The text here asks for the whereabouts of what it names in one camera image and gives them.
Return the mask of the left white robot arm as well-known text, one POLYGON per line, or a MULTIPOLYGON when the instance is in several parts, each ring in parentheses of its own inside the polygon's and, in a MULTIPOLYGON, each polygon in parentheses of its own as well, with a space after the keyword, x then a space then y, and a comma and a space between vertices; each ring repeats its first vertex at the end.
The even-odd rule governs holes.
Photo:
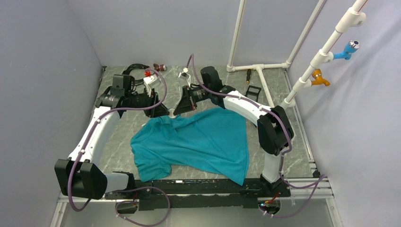
POLYGON ((159 74, 143 78, 142 93, 135 91, 131 75, 114 75, 111 86, 98 97, 92 120, 76 148, 67 159, 58 159, 54 170, 61 193, 69 198, 79 197, 98 200, 109 192, 118 192, 131 198, 136 192, 133 174, 128 172, 103 173, 99 168, 104 146, 126 111, 144 111, 147 117, 168 115, 162 104, 166 93, 159 97, 155 91, 158 83, 166 85, 159 74))

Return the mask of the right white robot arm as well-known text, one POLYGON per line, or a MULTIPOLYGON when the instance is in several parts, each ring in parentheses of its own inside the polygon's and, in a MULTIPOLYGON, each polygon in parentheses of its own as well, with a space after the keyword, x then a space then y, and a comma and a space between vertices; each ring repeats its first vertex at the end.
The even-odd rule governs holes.
POLYGON ((218 72, 212 66, 201 69, 202 82, 191 84, 189 70, 184 68, 178 77, 186 80, 181 99, 172 112, 173 116, 194 111, 197 103, 209 99, 213 104, 233 111, 250 120, 258 129, 259 144, 265 151, 261 192, 272 196, 279 190, 282 170, 282 151, 289 147, 293 131, 285 110, 281 106, 268 107, 259 104, 238 90, 223 85, 218 72))

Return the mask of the teal t-shirt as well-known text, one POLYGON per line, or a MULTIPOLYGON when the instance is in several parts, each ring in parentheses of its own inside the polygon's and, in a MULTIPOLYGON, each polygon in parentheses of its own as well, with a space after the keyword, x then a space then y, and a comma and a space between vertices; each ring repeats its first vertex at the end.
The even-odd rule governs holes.
POLYGON ((223 108, 150 119, 131 139, 141 181, 167 177, 173 165, 221 174, 243 185, 249 167, 246 120, 223 108))

